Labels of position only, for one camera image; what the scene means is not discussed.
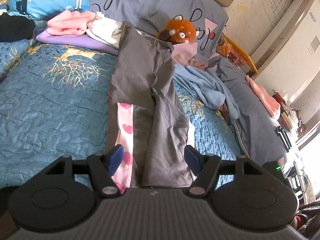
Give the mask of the grey garment with pink cuffs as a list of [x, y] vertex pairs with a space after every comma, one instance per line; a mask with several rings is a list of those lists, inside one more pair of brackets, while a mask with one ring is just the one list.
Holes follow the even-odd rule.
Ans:
[[183, 152], [189, 120], [176, 94], [173, 47], [142, 35], [130, 22], [121, 27], [119, 54], [108, 95], [107, 146], [120, 144], [123, 161], [113, 175], [128, 187], [187, 187], [191, 171]]

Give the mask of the black clothes pile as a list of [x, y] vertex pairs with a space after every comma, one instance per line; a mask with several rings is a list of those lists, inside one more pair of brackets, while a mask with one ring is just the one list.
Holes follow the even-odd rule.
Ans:
[[35, 23], [24, 16], [1, 15], [1, 42], [14, 42], [31, 39], [35, 29]]

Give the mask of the black plastic tool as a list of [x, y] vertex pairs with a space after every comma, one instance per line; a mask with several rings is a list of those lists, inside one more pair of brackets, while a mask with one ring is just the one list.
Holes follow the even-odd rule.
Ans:
[[275, 130], [275, 133], [283, 143], [285, 150], [289, 152], [292, 148], [292, 144], [285, 130], [281, 126], [278, 126]]

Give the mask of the blue floral quilted blanket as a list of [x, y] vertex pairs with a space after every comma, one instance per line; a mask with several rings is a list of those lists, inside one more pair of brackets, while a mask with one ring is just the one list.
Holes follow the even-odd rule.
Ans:
[[1, 62], [1, 187], [106, 148], [113, 55], [24, 40], [2, 43]]

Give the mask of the light blue garment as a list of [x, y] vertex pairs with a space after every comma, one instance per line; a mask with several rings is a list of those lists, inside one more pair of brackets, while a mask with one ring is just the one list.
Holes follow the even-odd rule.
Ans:
[[235, 122], [240, 117], [239, 107], [232, 94], [212, 68], [206, 72], [176, 63], [174, 80], [212, 110], [226, 105], [230, 122]]

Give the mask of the white air conditioner unit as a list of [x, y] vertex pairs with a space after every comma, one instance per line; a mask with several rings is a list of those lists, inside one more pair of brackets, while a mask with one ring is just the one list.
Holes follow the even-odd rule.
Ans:
[[319, 0], [294, 0], [251, 58], [256, 84], [297, 100], [319, 73]]

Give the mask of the pink cloth under plush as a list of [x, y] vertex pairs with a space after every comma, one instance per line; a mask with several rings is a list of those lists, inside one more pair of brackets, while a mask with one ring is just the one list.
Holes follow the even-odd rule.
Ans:
[[206, 68], [208, 66], [208, 59], [199, 54], [197, 48], [197, 42], [174, 45], [174, 51], [171, 55], [173, 62], [183, 66]]

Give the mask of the orange plastic bag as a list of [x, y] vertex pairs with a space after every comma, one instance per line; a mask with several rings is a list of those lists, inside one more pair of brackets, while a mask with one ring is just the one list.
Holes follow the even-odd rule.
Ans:
[[224, 38], [220, 38], [216, 47], [216, 52], [221, 54], [224, 57], [227, 57], [231, 51], [233, 50], [233, 46]]

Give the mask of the yellow flat board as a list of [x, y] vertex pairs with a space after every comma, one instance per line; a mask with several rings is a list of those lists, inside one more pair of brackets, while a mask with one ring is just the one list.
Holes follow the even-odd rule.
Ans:
[[258, 70], [254, 62], [252, 61], [251, 57], [239, 45], [237, 45], [234, 41], [228, 38], [225, 34], [223, 34], [222, 37], [224, 37], [233, 46], [233, 48], [237, 50], [247, 60], [246, 65], [248, 65], [251, 68], [253, 73], [258, 73]]

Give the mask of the folded purple garment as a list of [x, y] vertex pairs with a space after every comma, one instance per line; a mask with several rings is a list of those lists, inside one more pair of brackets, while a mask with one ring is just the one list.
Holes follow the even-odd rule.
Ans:
[[118, 55], [118, 50], [109, 46], [108, 44], [104, 44], [103, 42], [97, 41], [93, 38], [88, 37], [87, 35], [60, 35], [55, 36], [49, 34], [46, 30], [36, 36], [36, 40], [49, 43], [49, 44], [63, 44], [69, 46], [79, 46], [88, 49], [98, 50], [105, 53], [112, 54], [114, 56]]

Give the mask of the folded white garment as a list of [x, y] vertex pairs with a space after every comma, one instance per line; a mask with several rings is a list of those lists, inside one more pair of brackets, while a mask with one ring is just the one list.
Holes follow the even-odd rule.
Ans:
[[105, 17], [102, 12], [97, 11], [93, 22], [87, 24], [86, 34], [113, 48], [119, 48], [122, 23]]

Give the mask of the red panda plush toy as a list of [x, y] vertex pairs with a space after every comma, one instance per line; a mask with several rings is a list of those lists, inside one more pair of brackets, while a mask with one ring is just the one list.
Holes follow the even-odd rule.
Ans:
[[193, 43], [198, 34], [199, 31], [189, 20], [182, 15], [177, 15], [167, 23], [165, 29], [160, 31], [156, 37], [165, 42], [180, 44]]

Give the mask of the folded coral pink garment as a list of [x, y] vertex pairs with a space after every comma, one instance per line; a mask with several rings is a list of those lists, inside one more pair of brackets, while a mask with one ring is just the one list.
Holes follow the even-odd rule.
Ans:
[[87, 25], [95, 19], [92, 11], [65, 10], [47, 22], [46, 31], [50, 35], [82, 35], [86, 32]]

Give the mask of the grey printed sofa cover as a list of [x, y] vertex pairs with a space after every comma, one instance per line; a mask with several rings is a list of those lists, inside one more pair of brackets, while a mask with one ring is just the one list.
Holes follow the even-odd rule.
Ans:
[[278, 123], [272, 120], [245, 75], [224, 57], [216, 47], [228, 21], [225, 10], [214, 0], [90, 0], [91, 9], [122, 22], [130, 21], [150, 35], [164, 29], [177, 15], [188, 19], [199, 35], [195, 40], [197, 60], [208, 63], [227, 86], [240, 109], [236, 127], [241, 142], [253, 161], [259, 165], [277, 161], [288, 163], [287, 150], [276, 134]]

